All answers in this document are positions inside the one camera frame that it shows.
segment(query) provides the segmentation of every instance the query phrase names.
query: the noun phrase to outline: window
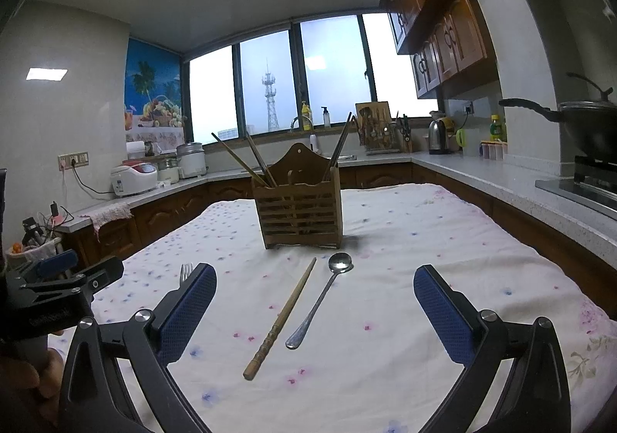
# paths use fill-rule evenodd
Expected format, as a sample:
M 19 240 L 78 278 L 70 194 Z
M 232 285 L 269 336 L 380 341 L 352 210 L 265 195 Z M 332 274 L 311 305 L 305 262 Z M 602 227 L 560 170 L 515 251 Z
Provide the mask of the window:
M 429 116 L 439 109 L 436 99 L 418 99 L 408 55 L 397 55 L 388 14 L 365 14 L 364 27 L 371 53 L 377 100 L 388 101 L 391 115 Z
M 194 140 L 216 142 L 211 132 L 223 140 L 237 137 L 231 47 L 190 61 L 189 85 Z
M 300 30 L 315 124 L 323 124 L 322 106 L 328 107 L 332 123 L 345 121 L 350 111 L 356 113 L 356 102 L 371 102 L 358 18 L 302 22 Z M 388 41 L 393 45 L 392 34 Z
M 249 134 L 288 130 L 298 115 L 289 31 L 240 44 L 244 116 Z

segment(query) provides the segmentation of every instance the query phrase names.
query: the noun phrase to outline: stove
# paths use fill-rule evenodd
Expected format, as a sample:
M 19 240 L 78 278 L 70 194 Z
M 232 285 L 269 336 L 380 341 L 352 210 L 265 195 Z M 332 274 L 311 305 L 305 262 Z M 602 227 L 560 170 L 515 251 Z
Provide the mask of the stove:
M 580 203 L 617 221 L 617 165 L 575 157 L 575 176 L 536 180 L 536 187 Z

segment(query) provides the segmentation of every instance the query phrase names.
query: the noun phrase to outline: human hand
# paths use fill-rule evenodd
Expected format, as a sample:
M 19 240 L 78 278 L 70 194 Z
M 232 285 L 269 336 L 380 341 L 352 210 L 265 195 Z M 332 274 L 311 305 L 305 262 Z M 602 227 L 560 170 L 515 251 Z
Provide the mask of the human hand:
M 57 426 L 58 401 L 64 362 L 55 349 L 47 349 L 47 367 L 39 374 L 27 361 L 0 357 L 0 373 L 17 390 L 38 389 L 44 400 L 38 405 L 42 417 Z

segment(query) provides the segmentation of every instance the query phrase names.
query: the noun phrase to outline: white tablecloth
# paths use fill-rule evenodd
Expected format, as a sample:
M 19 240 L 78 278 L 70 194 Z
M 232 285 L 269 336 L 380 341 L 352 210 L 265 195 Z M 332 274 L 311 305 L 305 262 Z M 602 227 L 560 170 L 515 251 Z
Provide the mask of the white tablecloth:
M 217 271 L 217 293 L 182 358 L 169 369 L 214 433 L 413 433 L 462 366 L 448 358 L 418 304 L 413 274 L 433 264 L 478 309 L 505 321 L 555 324 L 568 370 L 573 432 L 617 383 L 617 324 L 562 271 L 441 187 L 407 184 L 342 192 L 344 244 L 355 268 L 334 282 L 295 351 L 285 340 L 329 278 L 332 250 L 265 250 L 252 200 L 220 202 L 125 261 L 124 278 L 96 296 L 100 322 L 153 308 L 177 288 L 183 262 Z M 254 381 L 242 376 L 277 313 L 317 264 Z M 50 336 L 66 354 L 70 334 Z M 152 415 L 130 364 L 121 368 L 143 415 Z M 509 368 L 500 368 L 473 428 L 488 420 Z

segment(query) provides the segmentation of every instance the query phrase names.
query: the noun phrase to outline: metal spoon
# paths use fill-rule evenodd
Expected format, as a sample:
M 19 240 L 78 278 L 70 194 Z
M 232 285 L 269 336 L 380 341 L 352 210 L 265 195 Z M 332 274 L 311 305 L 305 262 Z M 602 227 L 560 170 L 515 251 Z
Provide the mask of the metal spoon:
M 347 273 L 348 271 L 352 270 L 354 264 L 349 254 L 346 254 L 345 252 L 337 252 L 328 260 L 328 267 L 330 268 L 330 271 L 332 271 L 332 276 L 328 280 L 326 286 L 323 288 L 319 299 L 317 299 L 317 302 L 315 303 L 315 306 L 313 306 L 313 309 L 310 310 L 310 313 L 300 324 L 300 326 L 295 330 L 295 332 L 289 336 L 288 340 L 285 341 L 285 346 L 288 347 L 290 350 L 295 350 L 298 346 L 300 346 L 300 344 L 302 344 L 302 340 L 304 339 L 304 336 L 309 329 L 309 325 L 313 320 L 315 313 L 317 312 L 317 308 L 319 308 L 319 305 L 322 303 L 323 298 L 326 296 L 326 292 L 334 282 L 334 279 L 341 273 Z

